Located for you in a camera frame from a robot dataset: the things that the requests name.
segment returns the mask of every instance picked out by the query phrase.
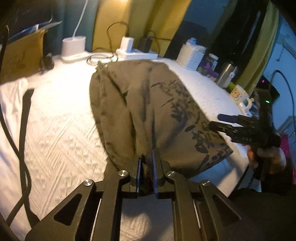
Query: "black power adapter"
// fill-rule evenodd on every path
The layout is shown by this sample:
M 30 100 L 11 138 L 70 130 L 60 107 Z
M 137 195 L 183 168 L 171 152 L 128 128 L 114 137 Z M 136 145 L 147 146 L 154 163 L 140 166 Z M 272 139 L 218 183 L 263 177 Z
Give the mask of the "black power adapter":
M 137 49 L 143 53 L 149 53 L 151 45 L 151 37 L 141 37 Z

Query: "silver screw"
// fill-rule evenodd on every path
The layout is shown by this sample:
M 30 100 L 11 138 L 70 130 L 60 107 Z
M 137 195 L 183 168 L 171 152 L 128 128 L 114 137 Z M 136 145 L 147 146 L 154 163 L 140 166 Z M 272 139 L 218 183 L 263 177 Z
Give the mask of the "silver screw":
M 174 171 L 168 171 L 168 172 L 166 173 L 166 175 L 167 175 L 168 177 L 173 177 L 173 176 L 175 175 L 175 172 L 174 172 Z
M 205 187 L 209 187 L 209 186 L 211 186 L 211 182 L 208 180 L 202 180 L 202 185 Z
M 85 186 L 90 186 L 91 184 L 93 183 L 93 181 L 91 179 L 86 179 L 84 182 L 83 182 L 83 185 Z
M 128 174 L 128 171 L 122 170 L 122 171 L 119 171 L 118 174 L 122 177 L 125 177 Z

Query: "triangular cutout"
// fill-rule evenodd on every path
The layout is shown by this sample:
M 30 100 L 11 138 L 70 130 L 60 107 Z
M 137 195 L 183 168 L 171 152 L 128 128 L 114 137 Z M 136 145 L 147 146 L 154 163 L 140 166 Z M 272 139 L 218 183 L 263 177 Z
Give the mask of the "triangular cutout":
M 54 220 L 70 226 L 81 198 L 81 194 L 76 194 L 56 215 L 54 215 Z
M 240 217 L 232 209 L 230 209 L 220 197 L 214 195 L 213 200 L 216 204 L 219 216 L 224 227 L 227 227 L 230 224 L 238 222 L 240 220 Z

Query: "folded clothing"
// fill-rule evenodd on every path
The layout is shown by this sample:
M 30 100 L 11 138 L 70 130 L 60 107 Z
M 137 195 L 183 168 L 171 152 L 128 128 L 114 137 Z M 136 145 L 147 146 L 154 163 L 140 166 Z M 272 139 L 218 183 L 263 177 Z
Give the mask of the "folded clothing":
M 164 63 L 124 61 L 98 65 L 90 82 L 96 126 L 108 154 L 105 178 L 141 158 L 152 190 L 151 150 L 173 170 L 190 178 L 232 153 L 208 128 L 209 120 L 187 89 Z

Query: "ceramic mug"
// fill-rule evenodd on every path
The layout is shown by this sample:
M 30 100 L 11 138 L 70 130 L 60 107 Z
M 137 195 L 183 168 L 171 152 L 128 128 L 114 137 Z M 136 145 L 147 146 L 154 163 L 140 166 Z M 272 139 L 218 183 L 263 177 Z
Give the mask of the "ceramic mug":
M 230 95 L 237 105 L 247 100 L 248 105 L 246 106 L 246 109 L 249 110 L 252 107 L 254 99 L 250 99 L 248 93 L 240 85 L 235 86 Z

